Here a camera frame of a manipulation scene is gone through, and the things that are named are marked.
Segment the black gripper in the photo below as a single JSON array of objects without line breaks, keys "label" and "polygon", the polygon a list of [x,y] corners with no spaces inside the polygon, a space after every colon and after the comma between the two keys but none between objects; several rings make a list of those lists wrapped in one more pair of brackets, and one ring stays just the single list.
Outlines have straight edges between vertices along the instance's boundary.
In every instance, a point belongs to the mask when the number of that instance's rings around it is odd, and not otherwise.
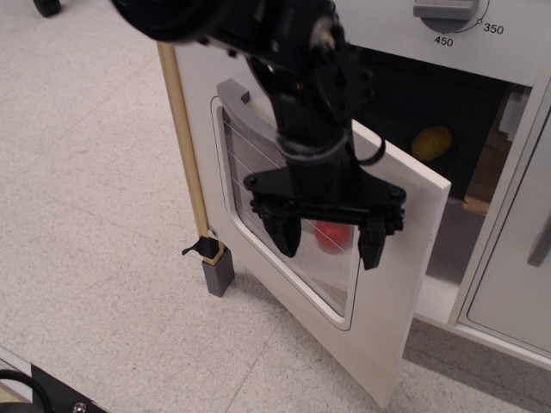
[{"label": "black gripper", "polygon": [[296,255],[302,219],[355,225],[363,268],[377,268],[387,233],[402,231],[405,219],[405,190],[365,170],[385,151],[382,139],[374,155],[360,160],[347,132],[333,152],[319,159],[288,159],[283,168],[249,174],[244,185],[253,196],[251,207],[277,249],[287,257]]}]

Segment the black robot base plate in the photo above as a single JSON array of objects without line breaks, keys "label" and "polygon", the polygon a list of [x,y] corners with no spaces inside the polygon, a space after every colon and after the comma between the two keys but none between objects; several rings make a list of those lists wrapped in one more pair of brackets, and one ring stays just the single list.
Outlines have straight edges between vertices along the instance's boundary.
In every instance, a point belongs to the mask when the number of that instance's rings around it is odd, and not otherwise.
[{"label": "black robot base plate", "polygon": [[1,402],[2,412],[107,412],[102,406],[56,379],[2,369],[1,380],[23,384],[32,392],[30,402]]}]

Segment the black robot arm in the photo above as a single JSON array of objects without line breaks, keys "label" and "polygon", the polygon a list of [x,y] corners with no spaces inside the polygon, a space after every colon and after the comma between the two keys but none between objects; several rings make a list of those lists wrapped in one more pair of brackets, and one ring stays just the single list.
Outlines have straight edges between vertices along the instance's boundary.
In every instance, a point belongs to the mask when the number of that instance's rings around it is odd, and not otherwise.
[{"label": "black robot arm", "polygon": [[270,100],[281,169],[244,180],[276,247],[294,256],[303,219],[354,225],[366,269],[403,227],[403,189],[369,175],[384,150],[359,159],[352,122],[374,97],[330,1],[117,1],[142,34],[244,56]]}]

